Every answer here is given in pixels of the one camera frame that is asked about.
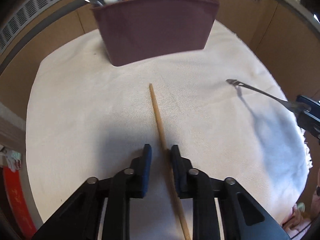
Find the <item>white table cloth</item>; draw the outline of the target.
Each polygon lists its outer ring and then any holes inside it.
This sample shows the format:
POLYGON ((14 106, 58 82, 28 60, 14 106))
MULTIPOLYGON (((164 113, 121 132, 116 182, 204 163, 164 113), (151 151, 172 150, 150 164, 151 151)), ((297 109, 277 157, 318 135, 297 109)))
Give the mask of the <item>white table cloth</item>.
POLYGON ((131 239, 183 239, 169 192, 149 84, 167 148, 216 179, 233 177, 278 222, 303 192, 309 165, 294 114, 236 79, 276 98, 272 75, 234 33, 213 24, 204 50, 122 67, 108 61, 99 31, 48 55, 27 110, 26 160, 31 191, 47 220, 89 177, 105 179, 152 147, 146 197, 131 201, 131 239))

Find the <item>metal fork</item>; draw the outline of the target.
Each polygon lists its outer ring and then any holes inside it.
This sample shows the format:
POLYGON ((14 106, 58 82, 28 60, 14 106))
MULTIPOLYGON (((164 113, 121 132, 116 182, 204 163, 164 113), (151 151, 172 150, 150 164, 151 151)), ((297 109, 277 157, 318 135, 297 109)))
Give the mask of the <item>metal fork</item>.
POLYGON ((234 87, 244 87, 252 91, 255 91, 257 93, 263 94, 269 98, 272 98, 273 100, 276 100, 278 103, 283 105, 287 110, 291 111, 296 115, 298 115, 300 112, 303 112, 303 111, 309 112, 311 110, 311 107, 309 107, 305 103, 281 100, 279 98, 276 98, 275 96, 272 96, 271 94, 268 94, 262 90, 252 87, 246 83, 240 82, 239 80, 236 80, 236 79, 227 79, 226 82, 234 87))

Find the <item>black long-handled spoon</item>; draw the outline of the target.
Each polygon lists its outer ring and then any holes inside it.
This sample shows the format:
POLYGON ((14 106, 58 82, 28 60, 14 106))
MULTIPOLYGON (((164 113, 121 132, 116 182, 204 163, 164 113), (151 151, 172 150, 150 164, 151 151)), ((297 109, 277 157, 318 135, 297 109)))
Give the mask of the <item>black long-handled spoon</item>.
POLYGON ((104 0, 84 0, 84 1, 93 5, 94 7, 103 7, 105 5, 104 0))

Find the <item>maroon plastic utensil caddy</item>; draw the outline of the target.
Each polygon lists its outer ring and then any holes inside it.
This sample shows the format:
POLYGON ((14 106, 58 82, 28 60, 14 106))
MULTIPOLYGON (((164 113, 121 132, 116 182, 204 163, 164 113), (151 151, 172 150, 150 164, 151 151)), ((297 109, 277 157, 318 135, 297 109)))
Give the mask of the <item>maroon plastic utensil caddy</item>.
POLYGON ((109 61, 116 67, 201 50, 218 0, 128 0, 92 9, 109 61))

